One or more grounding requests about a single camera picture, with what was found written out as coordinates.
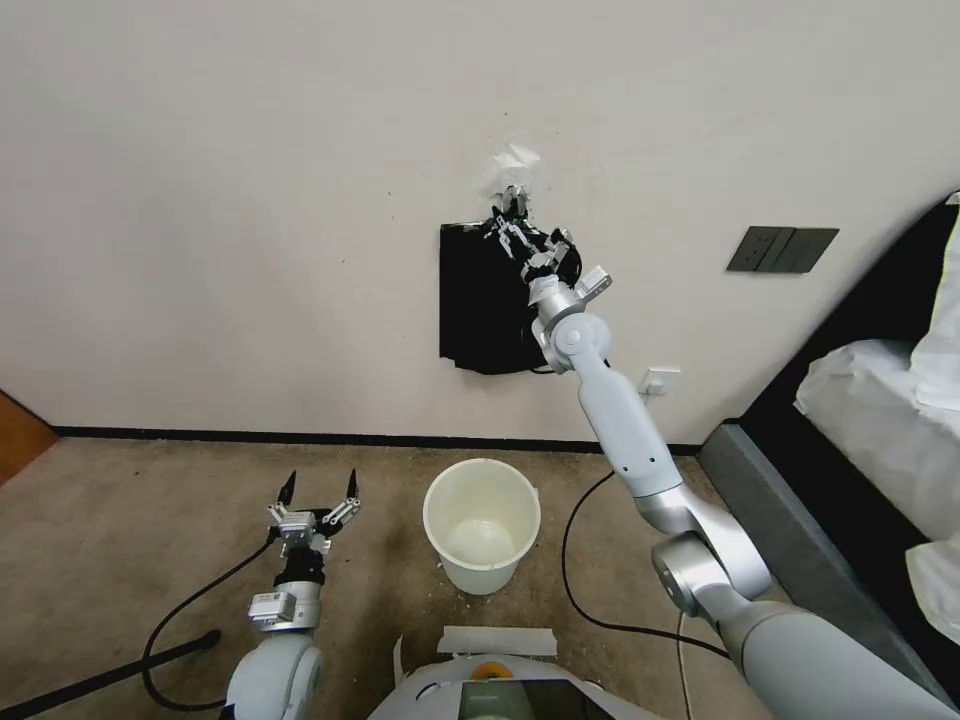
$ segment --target light switch panel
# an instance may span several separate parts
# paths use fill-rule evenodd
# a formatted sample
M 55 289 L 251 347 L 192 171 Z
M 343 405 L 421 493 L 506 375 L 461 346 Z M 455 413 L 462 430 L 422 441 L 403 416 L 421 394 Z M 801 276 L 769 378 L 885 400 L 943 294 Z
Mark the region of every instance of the light switch panel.
M 836 228 L 751 226 L 727 265 L 727 271 L 810 272 L 838 232 Z

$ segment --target black cable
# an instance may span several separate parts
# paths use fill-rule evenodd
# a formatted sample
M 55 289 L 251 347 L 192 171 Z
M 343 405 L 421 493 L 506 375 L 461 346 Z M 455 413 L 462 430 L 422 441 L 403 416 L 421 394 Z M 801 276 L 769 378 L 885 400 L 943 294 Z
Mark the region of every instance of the black cable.
M 577 511 L 580 510 L 580 506 L 583 505 L 584 501 L 590 497 L 591 494 L 593 494 L 594 490 L 603 485 L 603 483 L 612 477 L 613 470 L 600 478 L 600 480 L 595 482 L 593 486 L 583 494 L 583 496 L 577 501 L 577 504 L 573 506 L 573 512 L 570 513 L 570 519 L 567 520 L 567 527 L 563 531 L 563 544 L 560 548 L 560 572 L 563 576 L 563 589 L 567 591 L 567 598 L 570 600 L 570 604 L 573 605 L 573 608 L 580 613 L 580 616 L 584 620 L 602 628 L 606 628 L 607 630 L 621 630 L 623 632 L 632 632 L 639 635 L 655 635 L 656 637 L 676 640 L 678 643 L 685 642 L 690 645 L 696 645 L 699 648 L 716 653 L 720 657 L 729 658 L 730 656 L 727 655 L 725 651 L 721 650 L 715 645 L 711 645 L 703 640 L 697 640 L 696 638 L 681 635 L 680 633 L 670 632 L 669 630 L 659 630 L 657 628 L 641 627 L 637 625 L 620 625 L 618 623 L 608 623 L 604 622 L 603 620 L 597 620 L 595 617 L 588 614 L 586 610 L 580 607 L 577 601 L 573 598 L 573 593 L 570 592 L 570 582 L 567 580 L 567 539 L 570 536 L 570 527 L 573 525 L 573 519 L 577 516 Z
M 197 590 L 193 595 L 188 597 L 182 603 L 177 605 L 173 610 L 168 612 L 166 617 L 164 617 L 163 620 L 161 620 L 157 624 L 157 626 L 153 629 L 153 632 L 150 633 L 150 639 L 147 640 L 147 644 L 143 648 L 144 659 L 150 657 L 151 653 L 153 652 L 153 644 L 157 641 L 157 637 L 160 635 L 160 632 L 163 630 L 163 628 L 166 627 L 168 622 L 173 620 L 173 618 L 176 616 L 177 613 L 179 613 L 187 605 L 192 603 L 201 595 L 204 595 L 205 593 L 209 592 L 210 590 L 215 588 L 217 585 L 222 583 L 224 580 L 240 572 L 247 565 L 252 563 L 261 555 L 263 555 L 263 553 L 267 551 L 267 548 L 269 548 L 273 544 L 273 541 L 277 539 L 277 535 L 278 533 L 277 533 L 276 527 L 271 527 L 270 532 L 267 535 L 266 542 L 264 542 L 263 545 L 261 545 L 252 555 L 250 555 L 244 560 L 241 560 L 239 563 L 237 563 L 232 568 L 227 570 L 223 575 L 218 577 L 213 582 L 204 585 L 202 588 Z M 150 677 L 149 669 L 144 670 L 142 673 L 140 673 L 140 677 L 143 679 L 143 687 L 146 689 L 147 695 L 150 696 L 150 699 L 153 700 L 155 703 L 157 703 L 157 705 L 160 705 L 161 707 L 165 707 L 168 710 L 175 710 L 177 712 L 201 712 L 203 710 L 215 710 L 218 707 L 223 707 L 223 705 L 225 705 L 227 702 L 227 699 L 223 698 L 221 700 L 216 700 L 214 702 L 206 702 L 206 703 L 196 703 L 196 704 L 180 703 L 175 700 L 170 700 L 169 698 L 165 697 L 159 690 L 157 690 L 156 685 L 153 684 L 153 678 Z
M 687 720 L 693 720 L 693 710 L 690 709 L 690 694 L 687 692 L 687 671 L 683 666 L 683 655 L 680 651 L 680 631 L 683 630 L 683 610 L 677 619 L 677 667 L 680 669 L 680 689 L 683 690 L 683 709 Z

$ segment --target plastic bucket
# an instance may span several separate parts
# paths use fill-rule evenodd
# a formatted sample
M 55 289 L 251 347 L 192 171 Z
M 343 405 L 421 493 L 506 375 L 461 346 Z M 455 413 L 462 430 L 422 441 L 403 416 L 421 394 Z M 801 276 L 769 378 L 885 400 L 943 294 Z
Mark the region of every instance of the plastic bucket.
M 510 580 L 540 531 L 540 498 L 516 468 L 477 458 L 448 467 L 423 499 L 423 527 L 450 582 L 489 595 Z

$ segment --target black baseboard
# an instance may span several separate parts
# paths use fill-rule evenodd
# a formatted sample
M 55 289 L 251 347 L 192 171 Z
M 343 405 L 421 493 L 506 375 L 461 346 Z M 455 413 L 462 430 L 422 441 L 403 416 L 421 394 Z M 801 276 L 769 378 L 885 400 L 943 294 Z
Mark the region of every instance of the black baseboard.
M 286 445 L 381 445 L 462 450 L 538 450 L 600 453 L 600 443 L 585 440 L 523 440 L 513 438 L 436 437 L 429 435 L 346 435 L 339 433 L 240 432 L 234 430 L 163 430 L 55 425 L 60 437 L 124 440 L 199 440 L 204 442 L 280 443 Z M 700 445 L 669 445 L 674 455 L 696 455 Z

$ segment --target wall socket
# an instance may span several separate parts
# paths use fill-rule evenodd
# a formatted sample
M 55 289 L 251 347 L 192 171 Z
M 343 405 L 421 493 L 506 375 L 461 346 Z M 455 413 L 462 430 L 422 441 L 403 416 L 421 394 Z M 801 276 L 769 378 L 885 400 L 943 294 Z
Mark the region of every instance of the wall socket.
M 647 368 L 637 392 L 641 395 L 666 395 L 679 376 L 680 368 Z

